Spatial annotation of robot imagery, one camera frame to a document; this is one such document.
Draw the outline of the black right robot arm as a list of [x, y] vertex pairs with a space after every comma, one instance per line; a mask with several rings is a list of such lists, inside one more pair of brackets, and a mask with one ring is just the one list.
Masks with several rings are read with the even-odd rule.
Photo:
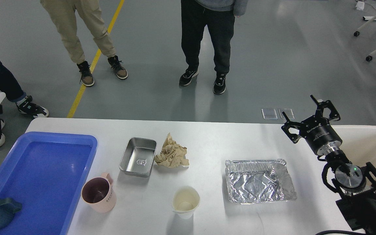
[[325, 162], [322, 181], [334, 193], [342, 216], [351, 228], [350, 235], [363, 229], [367, 235], [376, 235], [376, 168], [370, 162], [359, 167], [353, 164], [340, 149], [342, 139], [330, 125], [340, 120], [340, 115], [330, 100], [311, 99], [316, 104], [315, 114], [301, 122], [294, 122], [285, 112], [286, 122], [281, 127], [293, 142], [304, 138], [317, 156]]

